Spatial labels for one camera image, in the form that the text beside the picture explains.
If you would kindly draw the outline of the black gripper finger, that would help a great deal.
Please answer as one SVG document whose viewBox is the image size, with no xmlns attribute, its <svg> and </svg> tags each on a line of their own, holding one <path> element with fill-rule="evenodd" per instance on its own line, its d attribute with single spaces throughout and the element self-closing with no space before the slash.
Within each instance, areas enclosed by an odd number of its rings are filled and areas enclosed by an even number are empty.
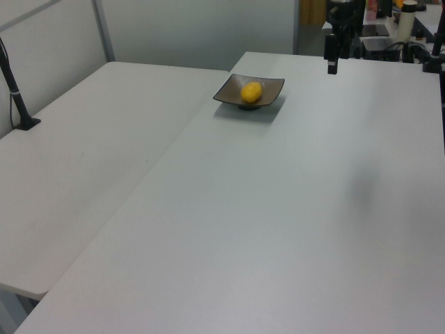
<svg viewBox="0 0 445 334">
<path fill-rule="evenodd" d="M 331 33 L 325 36 L 324 59 L 327 61 L 327 73 L 337 74 L 339 57 L 336 34 Z"/>
<path fill-rule="evenodd" d="M 339 58 L 348 59 L 350 57 L 352 37 L 352 27 L 350 25 L 342 26 L 339 33 Z"/>
</svg>

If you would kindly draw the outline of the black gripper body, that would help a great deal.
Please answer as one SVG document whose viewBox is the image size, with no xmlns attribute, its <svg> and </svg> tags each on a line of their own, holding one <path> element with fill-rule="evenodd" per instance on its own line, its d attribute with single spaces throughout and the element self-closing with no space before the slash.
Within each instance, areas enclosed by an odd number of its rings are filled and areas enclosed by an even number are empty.
<svg viewBox="0 0 445 334">
<path fill-rule="evenodd" d="M 332 25 L 333 34 L 339 34 L 344 26 L 350 24 L 354 17 L 354 1 L 328 1 L 328 22 Z"/>
</svg>

